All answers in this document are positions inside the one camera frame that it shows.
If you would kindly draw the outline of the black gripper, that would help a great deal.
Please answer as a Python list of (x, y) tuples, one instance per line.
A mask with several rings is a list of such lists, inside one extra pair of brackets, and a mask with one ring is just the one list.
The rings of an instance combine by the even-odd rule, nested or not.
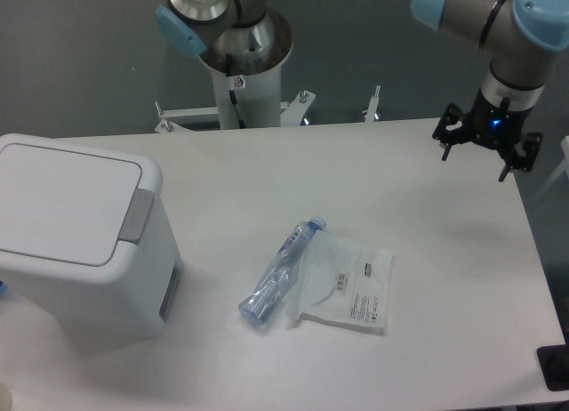
[(472, 142), (498, 151), (504, 161), (498, 182), (514, 171), (531, 172), (543, 142), (542, 133), (522, 132), (531, 96), (527, 90), (499, 88), (486, 97), (480, 90), (468, 114), (450, 103), (432, 134), (444, 151), (442, 160), (454, 145)]

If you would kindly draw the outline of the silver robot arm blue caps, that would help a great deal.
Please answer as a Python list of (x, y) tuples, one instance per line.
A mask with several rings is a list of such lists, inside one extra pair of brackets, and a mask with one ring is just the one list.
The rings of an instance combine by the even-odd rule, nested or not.
[(568, 0), (411, 0), (413, 17), (491, 54), (469, 111), (449, 104), (432, 136), (445, 154), (460, 144), (494, 150), (499, 179), (529, 172), (543, 135), (527, 132), (549, 73), (568, 47)]

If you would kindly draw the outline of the silver robot base arm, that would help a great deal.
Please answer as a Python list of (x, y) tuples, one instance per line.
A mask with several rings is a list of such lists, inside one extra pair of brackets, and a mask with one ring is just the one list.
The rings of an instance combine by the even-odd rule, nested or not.
[(228, 77), (276, 68), (293, 48), (289, 22), (268, 0), (166, 0), (155, 16), (174, 48)]

